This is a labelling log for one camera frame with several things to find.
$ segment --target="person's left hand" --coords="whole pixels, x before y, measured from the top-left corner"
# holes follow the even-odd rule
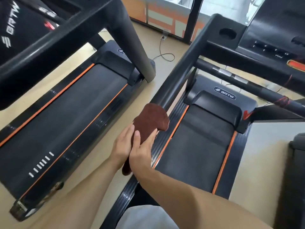
[[[120,169],[124,162],[127,160],[130,151],[132,149],[131,139],[132,134],[135,130],[135,126],[133,124],[128,125],[118,137],[115,139],[112,147],[111,154],[109,156],[110,159],[117,165],[117,169]]]

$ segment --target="treadmill belt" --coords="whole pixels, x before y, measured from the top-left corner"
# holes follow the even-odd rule
[[[126,84],[108,68],[93,66],[0,148],[1,182],[22,194],[18,185],[30,187],[29,172],[36,174],[33,168],[46,155],[51,162],[58,158]]]
[[[233,133],[230,123],[191,105],[156,170],[212,192]]]

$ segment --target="person's right hand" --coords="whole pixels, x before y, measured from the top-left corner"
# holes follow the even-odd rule
[[[145,175],[146,171],[151,169],[151,149],[156,135],[157,129],[140,145],[140,132],[135,131],[132,150],[129,154],[129,165],[136,178],[140,178],[141,175]]]

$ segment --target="brown cloth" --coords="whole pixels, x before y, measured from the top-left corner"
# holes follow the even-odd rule
[[[134,119],[133,124],[135,126],[135,131],[139,130],[140,132],[140,143],[142,144],[155,129],[166,131],[169,123],[170,119],[168,118],[166,111],[161,106],[148,103],[144,106],[140,115]],[[131,172],[129,159],[127,159],[123,166],[122,173],[123,175],[127,176]]]

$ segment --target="orange line on treadmill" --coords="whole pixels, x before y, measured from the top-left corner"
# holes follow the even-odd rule
[[[166,149],[166,147],[167,147],[168,143],[170,142],[170,139],[173,137],[173,134],[174,134],[174,133],[175,133],[175,131],[177,130],[177,128],[178,128],[178,126],[179,126],[179,124],[180,124],[180,122],[181,122],[182,118],[184,117],[184,115],[185,115],[185,113],[186,113],[186,111],[187,111],[187,109],[188,109],[188,108],[189,108],[189,105],[188,105],[188,106],[186,106],[186,108],[185,108],[184,112],[182,113],[182,116],[180,117],[180,119],[179,119],[179,121],[178,121],[177,125],[175,126],[175,128],[174,128],[173,132],[171,133],[171,135],[170,135],[169,139],[167,140],[167,142],[166,142],[165,146],[163,147],[163,149],[162,149],[161,153],[159,154],[159,156],[158,156],[158,158],[157,158],[156,162],[154,163],[154,165],[153,165],[153,167],[152,167],[153,169],[154,169],[154,168],[157,166],[157,164],[158,164],[159,160],[160,160],[160,159],[161,159],[161,157],[162,157],[163,152],[165,151],[165,149]]]
[[[234,142],[234,140],[235,140],[236,135],[237,135],[237,131],[234,131],[233,136],[232,136],[232,138],[231,138],[231,142],[230,142],[229,147],[228,147],[228,150],[227,150],[227,153],[226,153],[226,155],[224,156],[224,160],[223,160],[223,162],[222,162],[222,165],[221,165],[221,167],[220,167],[220,170],[219,170],[219,173],[218,173],[218,176],[217,176],[215,185],[214,185],[214,187],[213,187],[212,194],[215,194],[215,192],[216,192],[216,190],[217,190],[217,187],[218,187],[218,184],[219,184],[219,181],[220,181],[222,172],[223,172],[224,167],[225,167],[225,165],[226,165],[226,163],[227,163],[227,159],[228,159],[228,157],[229,157],[229,154],[230,154],[230,151],[231,151],[231,148],[232,148],[232,145],[233,145],[233,142]]]
[[[41,109],[35,112],[29,119],[22,123],[15,131],[13,131],[7,138],[0,142],[0,147],[4,145],[9,139],[11,139],[17,132],[19,132],[23,127],[25,127],[34,117],[36,117],[42,110],[44,110],[48,105],[50,105],[54,100],[56,100],[65,90],[67,90],[72,84],[74,84],[80,77],[82,77],[94,63],[91,64],[86,70],[84,70],[78,77],[76,77],[71,83],[69,83],[65,88],[63,88],[59,93],[56,94],[51,100],[49,100]]]
[[[70,145],[59,155],[59,157],[56,158],[55,161],[53,161],[53,163],[40,175],[40,177],[30,186],[30,188],[20,197],[20,199],[22,199],[22,197],[26,195],[26,193],[38,182],[38,180],[42,176],[44,176],[44,174],[52,167],[52,165],[54,165],[54,163],[57,162],[57,160],[70,148],[70,146],[80,137],[80,135],[82,135],[82,133],[95,121],[95,119],[105,110],[105,108],[108,107],[108,105],[121,93],[121,91],[123,91],[123,89],[126,86],[127,84],[115,95],[115,97],[112,98],[112,100],[99,112],[99,114],[97,114],[97,116],[94,117],[94,119],[89,123],[89,125],[87,125],[87,127],[84,128],[84,130],[70,143]]]

